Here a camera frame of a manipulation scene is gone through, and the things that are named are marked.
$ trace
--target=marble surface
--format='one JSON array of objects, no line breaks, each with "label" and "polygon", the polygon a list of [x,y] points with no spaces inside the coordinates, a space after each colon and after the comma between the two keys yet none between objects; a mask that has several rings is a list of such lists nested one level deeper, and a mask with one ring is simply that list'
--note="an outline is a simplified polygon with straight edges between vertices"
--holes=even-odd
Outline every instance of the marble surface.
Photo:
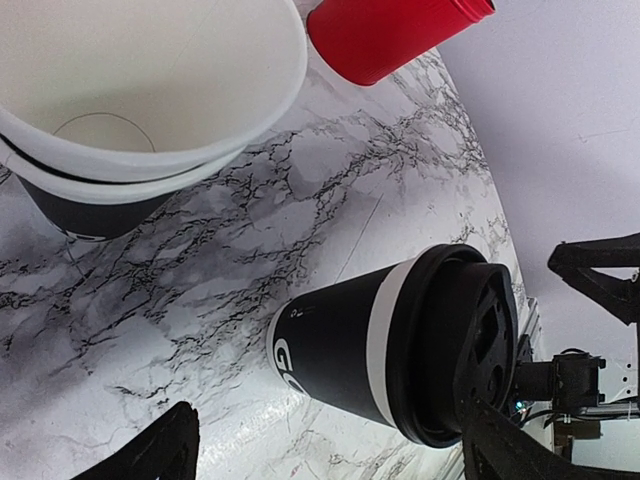
[{"label": "marble surface", "polygon": [[287,390],[265,327],[292,296],[467,242],[509,266],[507,222],[445,66],[379,85],[310,47],[300,98],[135,233],[68,243],[0,171],[0,477],[68,479],[179,400],[201,479],[437,478],[451,452]]}]

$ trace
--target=table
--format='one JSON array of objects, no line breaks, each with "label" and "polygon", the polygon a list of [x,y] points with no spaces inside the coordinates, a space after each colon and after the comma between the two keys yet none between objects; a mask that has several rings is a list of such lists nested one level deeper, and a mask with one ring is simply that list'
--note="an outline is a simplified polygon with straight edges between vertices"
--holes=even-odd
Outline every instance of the table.
[{"label": "table", "polygon": [[507,222],[436,51],[369,89],[310,55],[276,127],[125,238],[68,242],[0,172],[2,478],[68,479],[180,400],[202,479],[437,477],[451,451],[287,390],[265,328],[294,295],[443,242],[506,264],[526,319]]}]

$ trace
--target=red cup rim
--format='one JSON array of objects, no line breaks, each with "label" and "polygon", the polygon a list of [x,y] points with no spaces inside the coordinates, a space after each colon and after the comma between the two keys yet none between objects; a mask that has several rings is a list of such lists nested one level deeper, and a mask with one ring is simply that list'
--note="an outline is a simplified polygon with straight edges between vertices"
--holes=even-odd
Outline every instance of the red cup rim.
[{"label": "red cup rim", "polygon": [[453,4],[473,23],[478,23],[487,15],[495,13],[491,0],[451,0]]}]

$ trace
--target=gray marble vein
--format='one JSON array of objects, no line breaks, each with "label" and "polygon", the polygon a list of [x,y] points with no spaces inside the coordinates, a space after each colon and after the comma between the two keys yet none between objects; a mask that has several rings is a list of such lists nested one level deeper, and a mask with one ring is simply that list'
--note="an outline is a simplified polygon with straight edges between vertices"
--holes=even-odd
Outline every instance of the gray marble vein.
[{"label": "gray marble vein", "polygon": [[313,48],[294,108],[133,234],[70,242],[0,171],[0,476],[66,479],[179,400],[199,478],[436,478],[448,450],[309,400],[268,370],[265,327],[310,289],[464,242],[522,278],[437,52],[370,89]]}]

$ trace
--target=stacked cup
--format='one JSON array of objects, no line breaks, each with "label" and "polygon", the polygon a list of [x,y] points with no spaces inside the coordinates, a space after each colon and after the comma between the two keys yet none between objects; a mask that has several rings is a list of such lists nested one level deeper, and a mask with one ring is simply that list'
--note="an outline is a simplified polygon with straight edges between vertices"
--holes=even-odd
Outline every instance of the stacked cup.
[{"label": "stacked cup", "polygon": [[292,0],[0,0],[0,164],[74,238],[136,228],[292,105]]}]

